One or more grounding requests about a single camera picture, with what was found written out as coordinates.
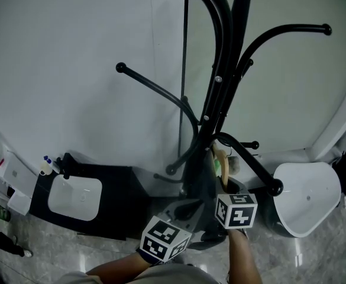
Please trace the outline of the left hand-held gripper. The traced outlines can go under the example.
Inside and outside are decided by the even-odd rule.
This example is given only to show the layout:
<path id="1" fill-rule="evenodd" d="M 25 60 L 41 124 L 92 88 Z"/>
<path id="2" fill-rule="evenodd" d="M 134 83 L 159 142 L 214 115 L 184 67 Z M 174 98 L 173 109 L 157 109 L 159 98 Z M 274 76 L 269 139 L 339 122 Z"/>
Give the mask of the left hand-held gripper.
<path id="1" fill-rule="evenodd" d="M 204 207 L 200 199 L 184 199 L 151 217 L 141 236 L 140 252 L 157 262 L 175 258 L 186 250 Z M 187 209 L 191 209 L 189 222 L 185 220 Z"/>

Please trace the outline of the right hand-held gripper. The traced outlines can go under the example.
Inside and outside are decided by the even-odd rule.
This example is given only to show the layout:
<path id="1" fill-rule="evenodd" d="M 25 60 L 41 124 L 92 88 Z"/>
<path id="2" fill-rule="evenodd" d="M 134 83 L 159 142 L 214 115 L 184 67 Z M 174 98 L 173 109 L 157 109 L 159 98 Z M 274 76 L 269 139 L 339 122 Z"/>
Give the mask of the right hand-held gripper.
<path id="1" fill-rule="evenodd" d="M 226 229 L 246 229 L 254 224 L 258 203 L 256 196 L 249 193 L 245 185 L 234 178 L 229 178 L 229 193 L 227 183 L 222 177 L 216 177 L 215 218 Z"/>

